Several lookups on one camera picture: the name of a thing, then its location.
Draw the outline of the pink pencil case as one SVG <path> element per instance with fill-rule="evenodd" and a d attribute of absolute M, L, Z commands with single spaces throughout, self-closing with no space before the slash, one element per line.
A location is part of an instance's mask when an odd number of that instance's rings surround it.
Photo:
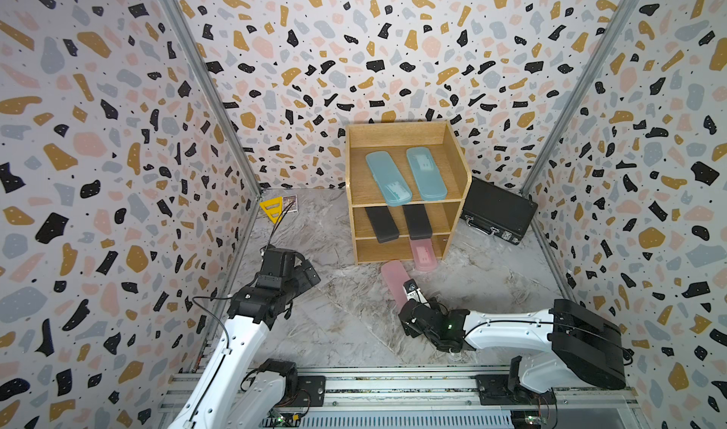
<path fill-rule="evenodd" d="M 407 270 L 401 261 L 391 261 L 382 266 L 381 273 L 399 312 L 408 301 L 405 283 L 410 277 Z"/>
<path fill-rule="evenodd" d="M 409 243 L 417 271 L 430 272 L 437 269 L 438 259 L 431 239 L 411 240 Z"/>

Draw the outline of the black pencil case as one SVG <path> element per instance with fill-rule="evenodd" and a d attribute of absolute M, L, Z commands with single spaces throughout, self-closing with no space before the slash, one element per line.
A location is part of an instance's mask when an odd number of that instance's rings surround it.
<path fill-rule="evenodd" d="M 366 207 L 365 213 L 378 243 L 390 243 L 399 239 L 399 229 L 388 206 Z"/>
<path fill-rule="evenodd" d="M 404 205 L 403 215 L 412 241 L 432 238 L 433 228 L 424 205 Z"/>

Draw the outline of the translucent blue pencil case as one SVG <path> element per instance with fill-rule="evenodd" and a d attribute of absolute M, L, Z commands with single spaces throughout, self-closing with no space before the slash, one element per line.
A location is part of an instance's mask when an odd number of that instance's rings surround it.
<path fill-rule="evenodd" d="M 365 162 L 388 206 L 399 207 L 412 201 L 412 190 L 391 154 L 386 151 L 369 153 L 365 156 Z"/>
<path fill-rule="evenodd" d="M 406 157 L 421 199 L 432 202 L 444 200 L 448 190 L 430 149 L 409 148 Z"/>

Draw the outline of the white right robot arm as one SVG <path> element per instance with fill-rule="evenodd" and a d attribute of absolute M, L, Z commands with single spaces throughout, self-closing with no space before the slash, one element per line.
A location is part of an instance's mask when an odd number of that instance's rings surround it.
<path fill-rule="evenodd" d="M 620 329 L 570 300 L 524 314 L 444 310 L 435 300 L 410 298 L 399 309 L 410 337 L 424 336 L 438 351 L 514 351 L 509 381 L 543 394 L 559 387 L 621 390 L 627 386 Z"/>

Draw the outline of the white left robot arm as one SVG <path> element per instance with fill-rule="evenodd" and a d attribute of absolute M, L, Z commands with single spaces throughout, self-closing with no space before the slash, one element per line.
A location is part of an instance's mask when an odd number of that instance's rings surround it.
<path fill-rule="evenodd" d="M 280 315 L 320 283 L 314 266 L 291 249 L 266 247 L 253 281 L 228 298 L 223 335 L 171 428 L 257 428 L 275 406 L 298 398 L 295 363 L 268 359 L 250 368 Z"/>

